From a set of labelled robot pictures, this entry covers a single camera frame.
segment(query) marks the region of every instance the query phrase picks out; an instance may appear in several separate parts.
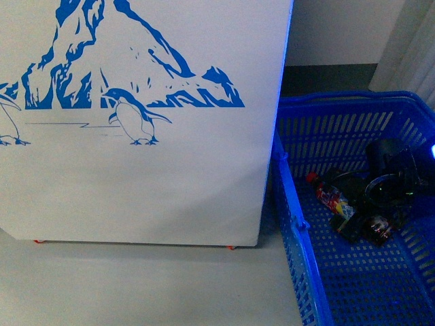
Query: basket handle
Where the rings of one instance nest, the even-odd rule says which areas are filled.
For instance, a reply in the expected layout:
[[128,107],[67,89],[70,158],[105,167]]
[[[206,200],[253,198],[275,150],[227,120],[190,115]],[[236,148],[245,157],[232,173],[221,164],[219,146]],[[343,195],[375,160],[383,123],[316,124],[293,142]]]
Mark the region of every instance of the basket handle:
[[415,93],[407,92],[404,90],[394,91],[394,92],[371,92],[371,91],[344,91],[344,92],[318,92],[312,93],[308,95],[302,96],[294,96],[294,97],[283,97],[280,98],[279,104],[295,104],[295,103],[304,103],[311,102],[321,99],[331,99],[331,98],[411,98],[414,101],[418,102],[420,106],[428,107],[421,98],[418,97]]

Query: penguin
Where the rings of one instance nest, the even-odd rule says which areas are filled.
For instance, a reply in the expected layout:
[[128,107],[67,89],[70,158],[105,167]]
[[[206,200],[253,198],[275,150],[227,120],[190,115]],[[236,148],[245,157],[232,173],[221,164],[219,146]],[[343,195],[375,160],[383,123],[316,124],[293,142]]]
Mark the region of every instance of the penguin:
[[23,141],[20,139],[20,132],[18,131],[18,128],[7,112],[5,107],[13,107],[19,111],[21,111],[21,108],[13,102],[12,99],[9,98],[9,96],[5,94],[0,94],[0,119],[4,119],[7,121],[7,130],[0,130],[0,145],[8,146],[11,145],[11,143],[8,143],[4,140],[4,138],[11,138],[15,139],[16,145],[28,145],[30,144],[28,141]]
[[172,122],[165,116],[148,111],[145,106],[126,90],[111,88],[102,97],[115,101],[115,112],[109,116],[109,124],[119,121],[122,129],[133,141],[131,145],[155,145],[158,140],[154,136],[154,119]]

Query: blue plastic basket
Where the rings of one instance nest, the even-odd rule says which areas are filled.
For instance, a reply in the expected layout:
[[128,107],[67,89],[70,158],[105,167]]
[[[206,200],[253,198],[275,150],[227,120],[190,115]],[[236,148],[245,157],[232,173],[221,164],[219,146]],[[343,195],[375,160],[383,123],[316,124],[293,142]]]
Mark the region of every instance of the blue plastic basket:
[[305,182],[332,166],[367,167],[365,147],[401,138],[416,147],[435,115],[409,92],[319,93],[280,102],[273,187],[304,325],[435,325],[435,199],[417,197],[412,221],[383,247],[349,244]]

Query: red bottle cap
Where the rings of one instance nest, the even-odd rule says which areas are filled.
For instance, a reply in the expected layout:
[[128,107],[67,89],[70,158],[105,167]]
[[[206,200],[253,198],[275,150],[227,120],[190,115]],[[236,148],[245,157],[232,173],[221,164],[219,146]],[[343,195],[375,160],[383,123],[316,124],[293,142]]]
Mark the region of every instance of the red bottle cap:
[[308,183],[312,183],[314,179],[317,179],[318,177],[319,175],[316,172],[310,172],[305,180],[307,180]]

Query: gray floor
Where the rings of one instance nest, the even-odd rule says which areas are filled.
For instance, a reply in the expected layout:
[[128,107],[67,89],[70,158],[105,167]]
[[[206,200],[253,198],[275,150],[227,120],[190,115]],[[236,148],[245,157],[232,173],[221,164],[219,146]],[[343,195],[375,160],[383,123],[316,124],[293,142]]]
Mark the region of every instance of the gray floor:
[[18,241],[0,230],[0,325],[301,325],[267,205],[257,248]]

